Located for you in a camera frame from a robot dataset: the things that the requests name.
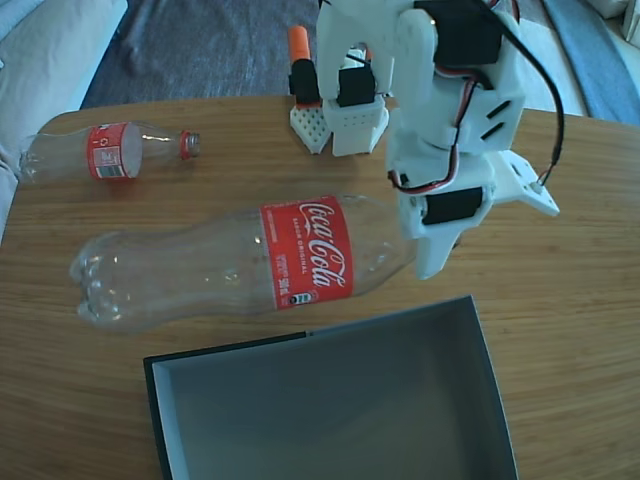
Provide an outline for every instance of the gray carpet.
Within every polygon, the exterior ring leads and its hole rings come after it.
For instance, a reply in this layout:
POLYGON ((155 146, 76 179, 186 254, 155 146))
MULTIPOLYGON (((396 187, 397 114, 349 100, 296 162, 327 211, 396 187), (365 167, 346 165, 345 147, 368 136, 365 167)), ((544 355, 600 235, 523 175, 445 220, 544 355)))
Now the gray carpet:
MULTIPOLYGON (((304 25, 315 38, 318 0, 128 1, 83 108, 286 94, 288 28, 304 25)), ((544 16, 540 0, 520 0, 520 7, 523 18, 544 16)))
POLYGON ((640 125, 640 97, 600 15, 583 0, 543 0, 589 115, 640 125))

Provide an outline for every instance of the wire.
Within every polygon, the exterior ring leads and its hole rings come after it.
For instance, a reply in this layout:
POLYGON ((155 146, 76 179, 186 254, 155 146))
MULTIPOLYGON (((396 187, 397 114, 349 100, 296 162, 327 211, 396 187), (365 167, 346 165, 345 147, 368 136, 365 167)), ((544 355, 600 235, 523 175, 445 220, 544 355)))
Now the wire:
POLYGON ((482 85, 485 90, 494 90, 489 76, 477 68, 450 68, 436 65, 436 73, 444 78, 471 78, 482 85))
POLYGON ((564 144, 564 131, 565 131, 565 118, 564 118, 564 105, 562 104, 562 97, 560 96, 560 92, 558 91, 558 87, 554 83, 553 79, 546 71, 544 66, 538 61, 538 59, 531 53, 531 51, 520 41, 520 39, 507 27, 504 22, 500 19, 496 13, 491 10, 483 0, 469 0, 472 3, 475 3, 478 8, 485 14, 487 19, 493 23, 502 33, 502 35, 513 44, 514 47, 518 49, 518 51, 527 59, 527 61, 537 70, 540 76, 543 78, 545 83, 547 84, 547 88, 549 92, 551 92, 551 96, 553 97, 553 103, 556 107, 556 117, 557 117, 557 131, 556 131, 556 141, 553 147, 553 152, 551 153, 551 164, 549 168, 538 177, 538 182, 544 186, 549 180, 553 169, 556 167, 558 162, 560 161, 560 156, 562 155, 562 145, 564 144))
POLYGON ((462 100, 460 102, 460 107, 458 108, 458 113, 456 114, 456 118, 454 121, 454 126, 456 128, 456 137, 453 142, 453 146, 449 151, 449 168, 447 170, 447 176, 442 180, 436 180, 434 182, 429 182, 424 185, 420 185, 417 187, 405 187, 403 186, 403 182, 398 178, 398 173, 395 170, 390 170, 387 172, 387 177, 391 180, 391 184, 394 188, 399 190, 402 193, 406 193, 409 195, 420 195, 425 194, 427 192, 432 192, 436 189, 444 188, 451 184, 451 182, 458 175, 458 167, 460 164, 460 155, 458 153, 458 138, 460 137, 460 127, 462 125, 462 120, 464 119, 467 110, 469 109, 469 105, 471 104, 471 98, 473 97, 473 92, 475 88, 478 86, 478 81, 470 78, 464 83, 464 88, 462 90, 462 100))

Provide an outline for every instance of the black cable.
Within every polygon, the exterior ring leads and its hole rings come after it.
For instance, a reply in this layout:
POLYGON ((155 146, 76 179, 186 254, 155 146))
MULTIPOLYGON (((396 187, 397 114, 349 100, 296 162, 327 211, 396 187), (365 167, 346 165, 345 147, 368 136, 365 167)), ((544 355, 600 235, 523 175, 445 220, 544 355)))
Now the black cable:
POLYGON ((551 92, 551 96, 553 97, 553 103, 556 107, 556 116, 558 121, 558 127, 556 132, 556 143, 553 147, 553 153, 551 154, 551 165, 549 169, 543 173, 538 181, 541 185, 545 185, 547 180, 551 176, 551 171, 560 161, 560 156, 562 154, 562 145, 564 143, 564 130, 565 130, 565 119, 564 119, 564 105, 562 104, 562 97, 560 97, 560 92, 558 91, 558 87, 554 83, 553 79, 549 75, 549 73, 545 70, 542 64, 538 61, 538 59, 531 53, 531 51, 520 41, 520 39, 507 27, 504 22, 500 19, 500 17, 493 11, 491 8, 484 3, 484 0, 469 0, 470 2, 477 5, 478 9, 487 17, 491 23, 493 23, 502 33, 502 35, 509 40, 513 44, 514 47, 518 49, 518 51, 527 59, 527 61, 537 70, 540 76, 543 78, 545 83, 547 84, 547 88, 551 92))

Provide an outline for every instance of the sofa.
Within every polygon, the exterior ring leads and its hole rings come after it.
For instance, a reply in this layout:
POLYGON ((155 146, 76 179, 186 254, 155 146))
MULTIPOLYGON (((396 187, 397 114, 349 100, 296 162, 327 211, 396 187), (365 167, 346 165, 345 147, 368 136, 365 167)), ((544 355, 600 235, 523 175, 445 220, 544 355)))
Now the sofa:
POLYGON ((78 110, 127 0, 0 0, 0 240, 21 146, 78 110))

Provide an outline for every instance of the coca-cola bottle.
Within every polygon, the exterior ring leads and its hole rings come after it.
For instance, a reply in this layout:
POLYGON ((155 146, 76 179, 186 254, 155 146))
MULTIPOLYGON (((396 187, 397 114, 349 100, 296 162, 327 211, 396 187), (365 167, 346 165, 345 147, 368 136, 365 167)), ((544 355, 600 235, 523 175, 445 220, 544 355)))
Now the coca-cola bottle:
POLYGON ((81 317, 139 331, 200 314, 252 315, 362 295, 414 258, 395 210, 325 196, 224 215, 166 233, 114 232, 70 269, 81 317))
POLYGON ((69 133, 39 133, 25 141, 18 177, 25 183, 79 178, 135 178, 145 167, 186 160, 200 153, 200 138, 140 122, 122 122, 69 133))

